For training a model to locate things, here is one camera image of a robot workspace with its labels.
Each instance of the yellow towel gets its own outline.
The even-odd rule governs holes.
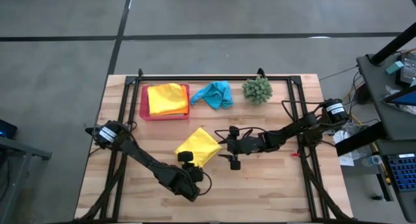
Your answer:
[[[202,128],[198,128],[189,138],[183,142],[176,150],[175,155],[183,151],[190,151],[194,154],[194,160],[191,162],[195,166],[202,167],[211,159],[221,146]]]
[[[148,88],[150,115],[172,114],[173,111],[188,111],[188,97],[185,87],[178,84],[162,84]]]

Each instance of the small potted plant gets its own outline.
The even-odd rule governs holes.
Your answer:
[[[272,87],[267,78],[257,77],[255,80],[247,80],[242,85],[244,97],[253,105],[260,105],[272,97]]]

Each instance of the blue keyboard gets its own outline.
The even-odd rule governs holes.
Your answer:
[[[399,192],[416,191],[416,157],[413,153],[406,155],[388,155],[390,168],[395,175]]]

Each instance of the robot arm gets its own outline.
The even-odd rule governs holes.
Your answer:
[[[196,180],[194,179],[195,176],[192,176],[195,168],[185,170],[159,162],[138,146],[130,130],[121,123],[108,121],[103,126],[97,126],[95,129],[86,131],[94,137],[94,140],[100,147],[104,149],[115,148],[148,168],[159,181],[159,184],[175,195],[182,195],[193,202],[200,194],[200,189],[196,186],[196,182],[200,182],[201,179]]]
[[[316,117],[315,112],[322,108],[322,116]],[[266,131],[259,127],[246,127],[238,129],[230,126],[229,130],[217,130],[215,133],[223,140],[219,143],[227,143],[227,150],[231,155],[219,155],[230,161],[231,169],[238,170],[241,168],[238,160],[239,154],[249,155],[252,153],[273,152],[277,151],[286,140],[293,136],[302,135],[304,146],[312,146],[318,144],[322,139],[322,133],[328,130],[339,130],[347,122],[348,114],[345,112],[342,101],[340,99],[329,99],[322,102],[312,112],[307,113],[304,117],[278,131]],[[240,130],[247,130],[240,140],[237,137]],[[257,137],[250,136],[253,129],[262,130]],[[227,138],[219,135],[219,132],[228,131]]]

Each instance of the teal towel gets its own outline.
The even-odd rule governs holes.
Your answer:
[[[228,81],[214,81],[208,84],[192,97],[190,103],[193,105],[201,98],[216,110],[218,110],[220,106],[222,108],[229,108],[233,105],[231,88],[229,87]]]

